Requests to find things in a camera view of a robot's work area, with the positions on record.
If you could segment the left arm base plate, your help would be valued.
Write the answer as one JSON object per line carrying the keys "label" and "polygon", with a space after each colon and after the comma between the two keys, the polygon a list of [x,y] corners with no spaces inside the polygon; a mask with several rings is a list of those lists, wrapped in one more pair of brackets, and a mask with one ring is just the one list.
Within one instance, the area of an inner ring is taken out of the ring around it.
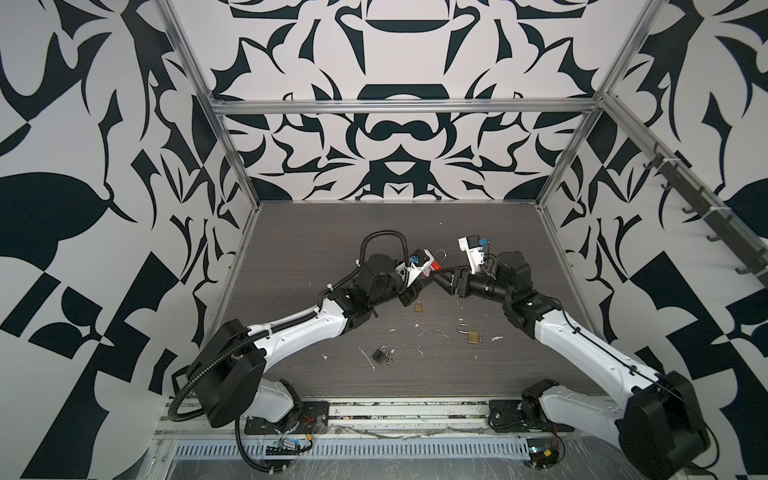
{"label": "left arm base plate", "polygon": [[327,427],[329,409],[328,401],[308,401],[294,407],[277,423],[258,417],[248,417],[244,433],[246,435],[322,433]]}

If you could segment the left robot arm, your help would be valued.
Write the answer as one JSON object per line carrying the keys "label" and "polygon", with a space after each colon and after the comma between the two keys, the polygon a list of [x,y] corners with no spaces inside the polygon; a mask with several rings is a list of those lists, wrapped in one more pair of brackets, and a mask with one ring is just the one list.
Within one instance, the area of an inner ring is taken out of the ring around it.
{"label": "left robot arm", "polygon": [[303,411],[300,396],[288,381],[267,380],[265,373],[310,346],[353,331],[381,304],[398,299],[410,305],[434,261],[427,249],[409,249],[399,231],[367,235],[354,269],[326,286],[314,305],[262,324],[231,320],[221,325],[189,366],[168,419],[204,417],[211,427],[221,428],[253,417],[279,432],[294,429]]}

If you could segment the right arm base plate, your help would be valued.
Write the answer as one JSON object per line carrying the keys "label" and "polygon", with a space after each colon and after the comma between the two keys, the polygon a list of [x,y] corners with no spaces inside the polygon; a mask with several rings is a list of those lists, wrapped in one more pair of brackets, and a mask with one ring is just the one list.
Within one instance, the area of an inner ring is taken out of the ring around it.
{"label": "right arm base plate", "polygon": [[490,400],[488,407],[488,426],[497,433],[575,431],[572,426],[551,421],[533,400]]}

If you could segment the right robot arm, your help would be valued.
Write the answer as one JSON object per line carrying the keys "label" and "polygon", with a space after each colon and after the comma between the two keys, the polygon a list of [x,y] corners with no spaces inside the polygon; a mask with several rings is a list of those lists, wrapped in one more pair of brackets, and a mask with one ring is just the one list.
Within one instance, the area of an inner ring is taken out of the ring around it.
{"label": "right robot arm", "polygon": [[691,382],[636,361],[583,327],[551,296],[537,291],[519,252],[503,252],[489,274],[478,264],[438,266],[434,281],[457,297],[498,302],[510,324],[549,347],[607,395],[590,400],[557,383],[540,382],[528,396],[541,415],[609,443],[648,479],[670,479],[719,443]]}

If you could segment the black padlock with keys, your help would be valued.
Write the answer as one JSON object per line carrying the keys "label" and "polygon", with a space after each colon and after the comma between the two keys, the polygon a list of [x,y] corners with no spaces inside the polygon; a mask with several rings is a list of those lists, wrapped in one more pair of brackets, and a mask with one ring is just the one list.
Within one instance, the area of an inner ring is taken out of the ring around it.
{"label": "black padlock with keys", "polygon": [[365,357],[370,368],[375,371],[379,366],[391,365],[394,361],[393,350],[387,345],[381,345],[376,350],[366,352],[362,348],[359,351]]}

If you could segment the red padlock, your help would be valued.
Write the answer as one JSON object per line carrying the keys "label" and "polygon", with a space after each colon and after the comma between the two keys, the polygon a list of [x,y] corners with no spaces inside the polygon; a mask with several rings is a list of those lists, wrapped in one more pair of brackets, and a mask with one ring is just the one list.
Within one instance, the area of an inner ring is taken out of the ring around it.
{"label": "red padlock", "polygon": [[431,257],[431,263],[428,267],[428,269],[425,271],[425,275],[427,277],[431,276],[435,272],[438,272],[442,269],[443,262],[447,258],[447,252],[440,248],[432,253]]}

